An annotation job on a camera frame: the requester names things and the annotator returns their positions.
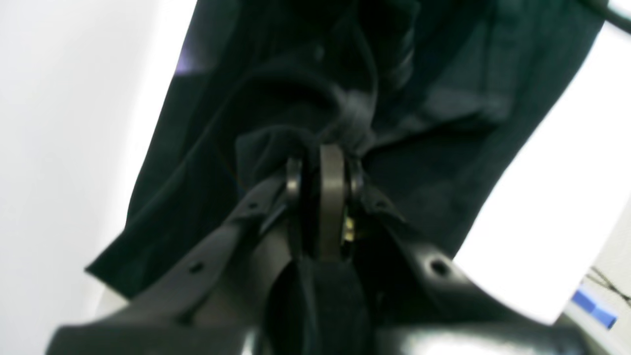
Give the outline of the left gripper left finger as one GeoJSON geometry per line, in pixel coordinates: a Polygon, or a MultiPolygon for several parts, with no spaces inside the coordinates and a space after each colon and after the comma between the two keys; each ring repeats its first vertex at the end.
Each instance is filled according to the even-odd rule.
{"type": "Polygon", "coordinates": [[[271,355],[265,314],[292,259],[288,214],[302,160],[258,184],[228,218],[128,306],[63,326],[49,355],[271,355]]]}

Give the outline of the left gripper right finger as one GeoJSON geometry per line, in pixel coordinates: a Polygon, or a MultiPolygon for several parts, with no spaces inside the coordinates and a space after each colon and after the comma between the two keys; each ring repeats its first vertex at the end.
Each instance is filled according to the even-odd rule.
{"type": "MultiPolygon", "coordinates": [[[[348,180],[343,151],[323,144],[320,158],[319,257],[340,261],[349,197],[363,188],[361,169],[348,180]]],[[[436,247],[420,240],[388,237],[404,267],[454,326],[429,325],[380,331],[382,355],[585,355],[579,330],[533,323],[480,290],[436,247]]]]}

